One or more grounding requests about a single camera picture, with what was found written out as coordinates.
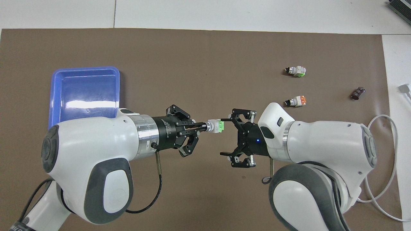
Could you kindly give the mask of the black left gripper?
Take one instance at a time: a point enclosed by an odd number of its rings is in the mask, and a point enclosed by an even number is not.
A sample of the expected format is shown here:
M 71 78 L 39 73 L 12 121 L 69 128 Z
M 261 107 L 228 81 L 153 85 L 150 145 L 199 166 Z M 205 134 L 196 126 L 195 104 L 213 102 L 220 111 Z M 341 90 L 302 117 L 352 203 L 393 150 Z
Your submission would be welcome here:
M 195 122 L 190 114 L 175 104 L 166 110 L 166 116 L 152 118 L 159 131 L 158 141 L 152 142 L 152 148 L 165 150 L 169 148 L 178 149 L 181 157 L 193 153 L 200 132 L 207 130 L 205 122 Z M 177 127 L 193 128 L 179 131 L 179 143 L 177 138 Z

